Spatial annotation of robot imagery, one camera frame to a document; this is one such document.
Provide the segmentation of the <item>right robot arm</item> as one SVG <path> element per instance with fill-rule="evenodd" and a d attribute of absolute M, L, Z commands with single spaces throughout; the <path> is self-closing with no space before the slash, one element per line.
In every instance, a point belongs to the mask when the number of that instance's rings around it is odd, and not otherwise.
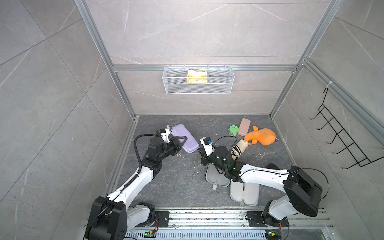
<path fill-rule="evenodd" d="M 224 146 L 203 146 L 198 152 L 204 166 L 212 165 L 232 184 L 247 187 L 250 197 L 258 196 L 258 192 L 252 189 L 254 184 L 285 193 L 280 199 L 267 203 L 261 213 L 264 224 L 277 227 L 284 218 L 298 213 L 308 217 L 318 215 L 323 189 L 304 169 L 292 166 L 289 170 L 280 170 L 273 164 L 259 168 L 234 161 L 231 152 Z"/>

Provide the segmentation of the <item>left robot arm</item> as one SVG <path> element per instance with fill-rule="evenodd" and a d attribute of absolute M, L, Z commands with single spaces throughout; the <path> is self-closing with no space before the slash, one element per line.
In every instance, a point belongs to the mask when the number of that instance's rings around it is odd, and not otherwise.
<path fill-rule="evenodd" d="M 155 220 L 155 207 L 131 203 L 160 172 L 162 161 L 175 156 L 182 149 L 187 137 L 168 137 L 150 134 L 148 149 L 138 157 L 137 171 L 117 190 L 93 202 L 84 234 L 85 240 L 122 240 L 127 232 L 139 224 L 151 224 Z"/>

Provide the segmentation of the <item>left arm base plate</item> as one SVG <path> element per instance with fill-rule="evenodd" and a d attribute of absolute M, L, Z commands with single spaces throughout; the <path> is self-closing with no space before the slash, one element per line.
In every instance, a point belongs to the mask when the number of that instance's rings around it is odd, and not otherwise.
<path fill-rule="evenodd" d="M 169 211 L 155 211 L 150 213 L 146 222 L 141 223 L 138 227 L 146 227 L 146 228 L 166 228 L 168 227 L 170 220 L 170 212 Z"/>

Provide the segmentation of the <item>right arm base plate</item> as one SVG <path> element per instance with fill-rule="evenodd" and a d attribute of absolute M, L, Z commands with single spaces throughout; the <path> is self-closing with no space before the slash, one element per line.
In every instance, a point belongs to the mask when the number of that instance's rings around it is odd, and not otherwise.
<path fill-rule="evenodd" d="M 250 227 L 289 227 L 290 224 L 287 218 L 283 220 L 276 220 L 269 215 L 263 214 L 262 211 L 248 211 L 245 219 L 248 221 Z"/>

